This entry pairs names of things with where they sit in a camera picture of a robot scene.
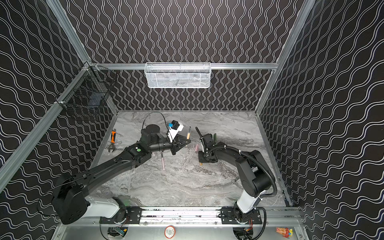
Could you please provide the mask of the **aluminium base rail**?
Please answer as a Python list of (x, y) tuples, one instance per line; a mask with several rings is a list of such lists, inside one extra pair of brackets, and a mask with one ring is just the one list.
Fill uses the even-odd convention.
[(62, 218), (65, 225), (79, 224), (86, 220), (101, 220), (104, 225), (238, 225), (250, 220), (260, 225), (264, 216), (261, 209), (252, 209), (244, 214), (233, 207), (125, 207), (108, 213), (112, 207), (91, 206), (80, 216), (78, 211)]

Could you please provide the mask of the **red white round sticker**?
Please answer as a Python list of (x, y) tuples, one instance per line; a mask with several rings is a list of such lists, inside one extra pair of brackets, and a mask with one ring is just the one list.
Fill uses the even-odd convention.
[(167, 239), (172, 239), (176, 234), (176, 230), (173, 226), (167, 226), (164, 234)]

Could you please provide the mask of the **orange red small object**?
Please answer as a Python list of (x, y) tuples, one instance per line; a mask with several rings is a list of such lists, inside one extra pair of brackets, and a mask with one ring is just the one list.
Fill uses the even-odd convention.
[(278, 227), (276, 227), (276, 232), (278, 234), (282, 235), (284, 238), (290, 238), (294, 234), (293, 229), (289, 229), (289, 228), (278, 228)]

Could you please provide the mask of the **tan pen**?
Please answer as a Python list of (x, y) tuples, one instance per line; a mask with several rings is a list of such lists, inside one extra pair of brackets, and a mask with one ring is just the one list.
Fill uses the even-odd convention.
[(191, 131), (192, 131), (192, 127), (189, 126), (188, 133), (187, 133), (187, 139), (188, 139), (188, 140), (190, 139)]

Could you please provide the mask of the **orange handled adjustable wrench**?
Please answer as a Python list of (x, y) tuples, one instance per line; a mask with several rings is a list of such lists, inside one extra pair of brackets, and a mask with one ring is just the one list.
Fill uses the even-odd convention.
[(112, 132), (111, 132), (111, 141), (110, 141), (110, 145), (108, 147), (108, 152), (109, 153), (112, 153), (116, 150), (116, 129), (113, 129)]

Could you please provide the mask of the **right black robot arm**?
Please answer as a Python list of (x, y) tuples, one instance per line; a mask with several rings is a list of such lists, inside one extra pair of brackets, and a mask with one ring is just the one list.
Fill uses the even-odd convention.
[(211, 134), (200, 137), (203, 150), (199, 152), (200, 163), (224, 161), (234, 165), (243, 187), (235, 208), (242, 214), (254, 210), (263, 198), (278, 193), (276, 178), (259, 151), (246, 152), (223, 142), (215, 142)]

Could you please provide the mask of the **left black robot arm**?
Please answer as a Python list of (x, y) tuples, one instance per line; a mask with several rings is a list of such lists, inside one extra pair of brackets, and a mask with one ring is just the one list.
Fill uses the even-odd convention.
[(138, 142), (126, 147), (111, 160), (75, 175), (59, 176), (53, 189), (52, 205), (61, 222), (69, 225), (83, 217), (91, 206), (86, 196), (114, 177), (144, 164), (151, 159), (152, 153), (169, 150), (175, 155), (191, 143), (178, 132), (170, 129), (170, 137), (164, 137), (158, 125), (148, 125), (141, 129)]

